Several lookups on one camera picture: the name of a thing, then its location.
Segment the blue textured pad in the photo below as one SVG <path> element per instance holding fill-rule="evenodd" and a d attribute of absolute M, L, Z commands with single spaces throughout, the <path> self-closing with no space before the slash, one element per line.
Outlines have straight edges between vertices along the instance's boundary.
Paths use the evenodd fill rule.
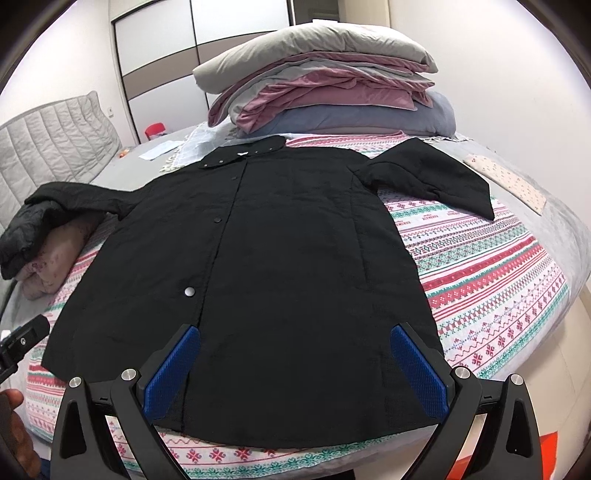
<path fill-rule="evenodd" d="M 390 347 L 425 413 L 443 420 L 449 412 L 445 385 L 400 325 L 390 333 Z"/>
<path fill-rule="evenodd" d="M 150 423 L 166 416 L 178 389 L 195 363 L 200 345 L 199 330 L 189 328 L 146 386 L 144 415 Z"/>

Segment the brown wardrobe stripe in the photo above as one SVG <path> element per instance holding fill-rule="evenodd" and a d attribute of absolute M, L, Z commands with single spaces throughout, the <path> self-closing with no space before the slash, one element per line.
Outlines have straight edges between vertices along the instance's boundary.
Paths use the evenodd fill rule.
<path fill-rule="evenodd" d="M 230 50 L 230 48 L 232 47 L 241 45 L 244 42 L 252 40 L 253 38 L 260 37 L 265 33 L 269 32 L 247 33 L 245 35 L 220 38 L 219 40 L 212 40 L 210 42 L 197 45 L 197 49 L 199 50 L 199 60 L 201 61 L 201 63 L 204 63 L 208 60 L 211 60 L 214 57 L 217 57 L 220 53 L 223 53 L 226 50 Z"/>
<path fill-rule="evenodd" d="M 197 65 L 197 48 L 191 47 L 129 72 L 123 77 L 127 99 L 131 100 L 156 87 L 187 77 L 193 74 Z"/>

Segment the striped blanket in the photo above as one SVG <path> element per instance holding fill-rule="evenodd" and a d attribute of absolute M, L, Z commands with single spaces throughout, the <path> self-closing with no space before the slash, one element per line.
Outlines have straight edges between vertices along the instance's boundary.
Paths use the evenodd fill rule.
<path fill-rule="evenodd" d="M 406 138 L 403 134 L 314 136 L 288 145 L 352 148 L 374 157 Z M 491 223 L 390 190 L 380 191 L 379 196 L 418 265 L 450 365 L 464 365 L 481 378 L 492 378 L 546 323 L 557 318 L 567 302 L 569 289 L 558 265 L 498 200 L 492 199 L 495 221 Z M 80 254 L 46 311 L 51 325 L 115 226 L 114 218 L 106 220 Z M 35 432 L 51 440 L 64 384 L 40 365 L 45 345 L 41 342 L 32 352 L 26 406 Z M 117 420 L 108 420 L 124 463 L 139 471 Z M 317 466 L 327 472 L 345 465 L 347 458 L 359 460 L 388 445 L 400 445 L 395 441 L 409 433 L 300 450 L 214 445 L 166 430 L 160 430 L 160 435 L 191 478 L 234 479 Z"/>

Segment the tiled floor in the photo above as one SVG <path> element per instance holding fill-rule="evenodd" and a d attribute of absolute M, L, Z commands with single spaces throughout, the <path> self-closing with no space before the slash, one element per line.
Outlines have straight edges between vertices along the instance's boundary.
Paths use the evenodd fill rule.
<path fill-rule="evenodd" d="M 540 434 L 558 431 L 554 480 L 561 480 L 581 452 L 591 422 L 591 319 L 581 300 L 518 373 L 530 392 Z M 482 423 L 477 417 L 459 458 L 474 450 Z M 414 444 L 360 466 L 356 477 L 400 480 L 423 446 Z"/>

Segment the silver bolt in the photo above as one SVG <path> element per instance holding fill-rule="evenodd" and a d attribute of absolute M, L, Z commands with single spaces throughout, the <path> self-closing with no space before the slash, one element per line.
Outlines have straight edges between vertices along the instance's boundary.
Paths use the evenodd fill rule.
<path fill-rule="evenodd" d="M 123 371 L 123 373 L 121 374 L 121 378 L 128 382 L 129 380 L 133 380 L 136 375 L 137 372 L 133 368 L 128 368 L 127 370 Z"/>
<path fill-rule="evenodd" d="M 70 386 L 72 388 L 79 387 L 81 383 L 82 383 L 82 379 L 80 377 L 74 377 L 70 380 Z"/>
<path fill-rule="evenodd" d="M 523 385 L 523 377 L 521 375 L 518 375 L 518 374 L 511 375 L 511 381 L 515 385 Z"/>
<path fill-rule="evenodd" d="M 458 378 L 468 378 L 470 376 L 470 371 L 466 367 L 457 367 L 454 372 L 456 373 Z"/>

